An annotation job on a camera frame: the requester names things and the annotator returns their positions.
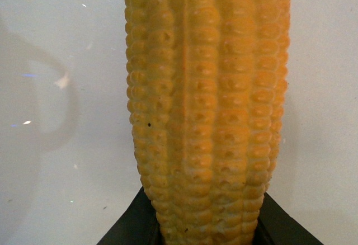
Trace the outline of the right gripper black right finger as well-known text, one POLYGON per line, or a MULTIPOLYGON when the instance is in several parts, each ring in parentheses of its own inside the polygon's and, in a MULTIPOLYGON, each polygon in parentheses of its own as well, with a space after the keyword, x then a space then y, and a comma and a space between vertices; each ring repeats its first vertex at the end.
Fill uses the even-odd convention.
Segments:
POLYGON ((253 245, 319 245, 319 240, 265 193, 253 245))

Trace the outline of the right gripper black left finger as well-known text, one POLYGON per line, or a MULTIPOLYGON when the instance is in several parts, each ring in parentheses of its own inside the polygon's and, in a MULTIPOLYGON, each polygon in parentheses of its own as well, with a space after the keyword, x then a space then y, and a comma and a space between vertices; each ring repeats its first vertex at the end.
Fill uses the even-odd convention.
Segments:
POLYGON ((101 245, 155 245, 163 244, 156 211, 141 188, 134 200, 100 239, 101 245))

